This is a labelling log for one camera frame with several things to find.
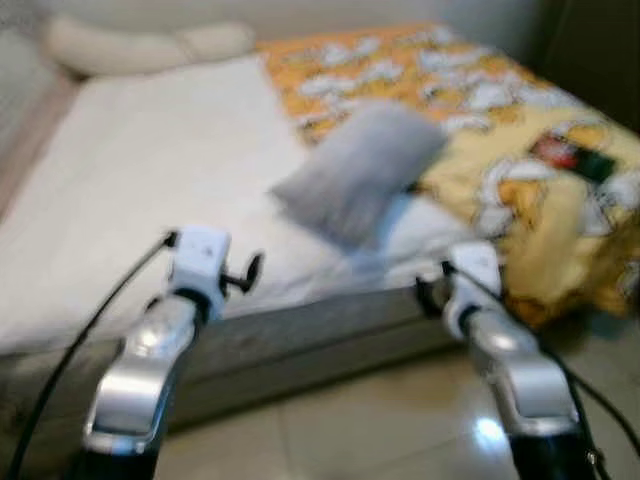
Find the grey pillow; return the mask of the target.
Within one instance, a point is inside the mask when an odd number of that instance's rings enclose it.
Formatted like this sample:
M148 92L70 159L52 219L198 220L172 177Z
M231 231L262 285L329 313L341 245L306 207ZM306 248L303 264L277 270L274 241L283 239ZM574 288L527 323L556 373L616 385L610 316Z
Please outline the grey pillow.
M269 193L294 223L343 250L365 250L379 242L397 197L436 163L449 138L401 102L360 102Z

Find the yellow cartoon print blanket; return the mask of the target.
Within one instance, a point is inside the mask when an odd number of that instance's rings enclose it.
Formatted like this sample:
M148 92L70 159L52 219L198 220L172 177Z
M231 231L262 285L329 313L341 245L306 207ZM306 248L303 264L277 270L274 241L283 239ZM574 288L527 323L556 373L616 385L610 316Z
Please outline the yellow cartoon print blanket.
M411 191L466 221L504 262L504 297L540 328L577 308L622 315L637 289L640 138L497 47L443 23L261 42L265 72L307 146L358 102L390 100L447 129ZM564 134L617 160L602 186L529 152Z

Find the dark red green book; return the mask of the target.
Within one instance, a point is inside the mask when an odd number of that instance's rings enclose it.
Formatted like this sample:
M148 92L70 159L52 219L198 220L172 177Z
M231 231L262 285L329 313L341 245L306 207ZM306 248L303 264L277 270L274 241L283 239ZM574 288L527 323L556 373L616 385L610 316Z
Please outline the dark red green book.
M576 175L591 186L602 186L618 170L614 157L598 148L580 145L564 134L541 134L532 143L529 152L536 160Z

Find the grey bed base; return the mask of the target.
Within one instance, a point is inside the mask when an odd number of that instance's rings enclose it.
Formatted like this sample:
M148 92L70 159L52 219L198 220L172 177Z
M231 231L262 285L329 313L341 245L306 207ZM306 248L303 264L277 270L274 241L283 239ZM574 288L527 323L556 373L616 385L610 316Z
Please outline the grey bed base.
M55 477L67 465L93 393L122 344L113 335L79 349L42 412L20 480ZM189 349L166 426L192 428L452 346L447 326L422 314L410 288L230 317Z

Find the white quilted mattress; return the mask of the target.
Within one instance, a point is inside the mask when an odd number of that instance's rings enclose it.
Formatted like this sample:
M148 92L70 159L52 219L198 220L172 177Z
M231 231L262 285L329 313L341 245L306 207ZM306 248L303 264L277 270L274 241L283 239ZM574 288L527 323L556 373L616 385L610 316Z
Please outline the white quilted mattress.
M227 233L232 268L264 253L256 287L229 298L229 320L408 287L435 273L449 244L474 237L442 206L406 196L374 248L342 250L271 195L307 159L257 56L92 79L0 220L0 355L69 346L104 300L93 338L128 332L170 259L152 261L119 296L116 283L186 225Z

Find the beige bolster pillow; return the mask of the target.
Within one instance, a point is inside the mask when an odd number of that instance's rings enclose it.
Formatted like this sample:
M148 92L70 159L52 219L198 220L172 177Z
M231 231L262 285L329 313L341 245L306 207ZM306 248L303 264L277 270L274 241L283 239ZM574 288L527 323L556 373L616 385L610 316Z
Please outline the beige bolster pillow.
M55 15L42 41L52 59L81 76L142 76L238 58L257 35L246 23L225 20L173 31L125 31Z

